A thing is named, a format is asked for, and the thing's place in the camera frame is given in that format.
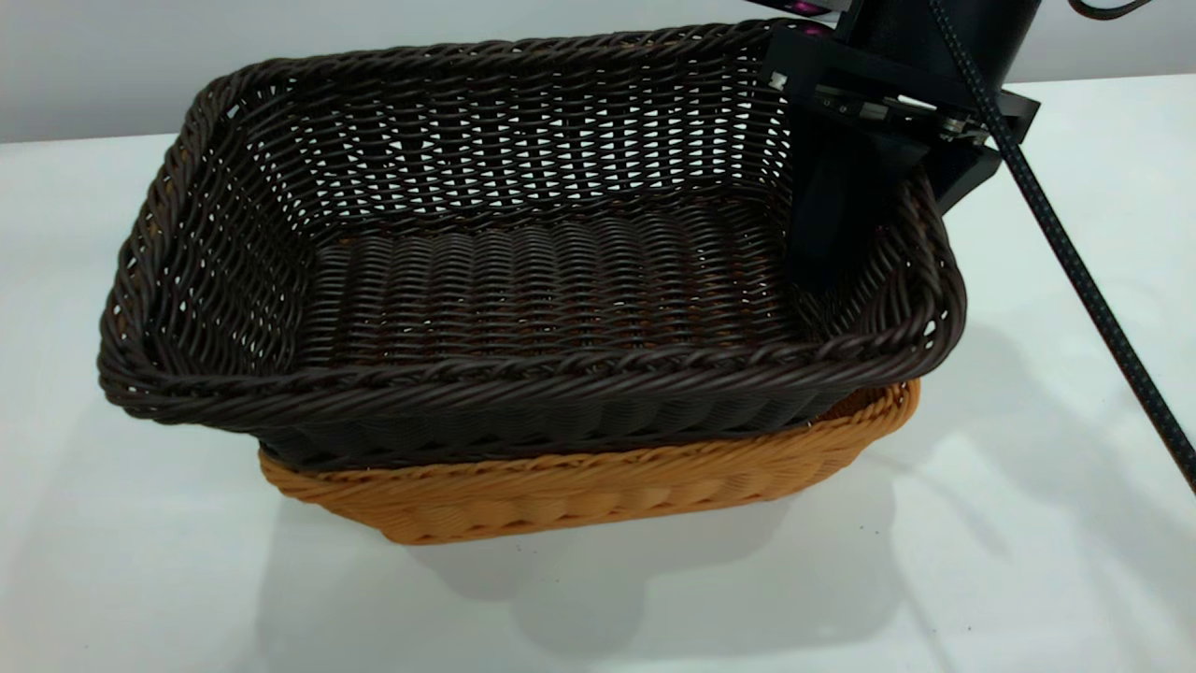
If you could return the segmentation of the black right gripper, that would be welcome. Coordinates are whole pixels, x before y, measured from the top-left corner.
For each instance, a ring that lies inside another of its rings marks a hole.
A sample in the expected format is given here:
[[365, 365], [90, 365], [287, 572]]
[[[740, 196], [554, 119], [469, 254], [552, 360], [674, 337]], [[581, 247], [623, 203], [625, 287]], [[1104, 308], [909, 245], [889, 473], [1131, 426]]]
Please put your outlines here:
[[940, 216], [1003, 165], [936, 22], [854, 22], [843, 37], [775, 29], [759, 80], [829, 118], [791, 123], [785, 264], [807, 293], [858, 265], [923, 158]]

